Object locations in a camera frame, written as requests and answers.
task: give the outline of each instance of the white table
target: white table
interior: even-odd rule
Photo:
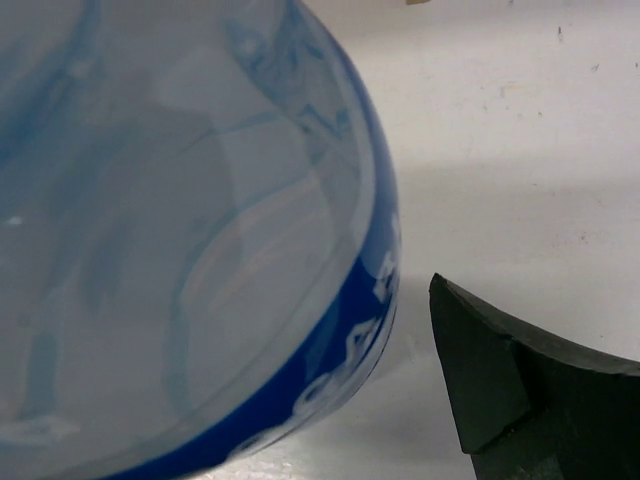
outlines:
[[[472,480],[431,336],[434,272],[640,360],[640,3],[308,3],[360,69],[394,154],[397,324],[346,407],[201,478]]]

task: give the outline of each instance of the stained white surface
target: stained white surface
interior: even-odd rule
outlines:
[[[472,480],[431,337],[434,272],[640,360],[640,4],[308,3],[360,69],[393,151],[397,325],[345,408],[202,478]]]

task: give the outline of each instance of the white surface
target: white surface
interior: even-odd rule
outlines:
[[[202,478],[471,480],[431,337],[434,272],[640,359],[640,4],[308,3],[360,69],[394,154],[397,325],[345,408]]]

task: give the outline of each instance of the black object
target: black object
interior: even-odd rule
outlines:
[[[640,479],[640,363],[534,327],[439,275],[430,293],[478,480]]]

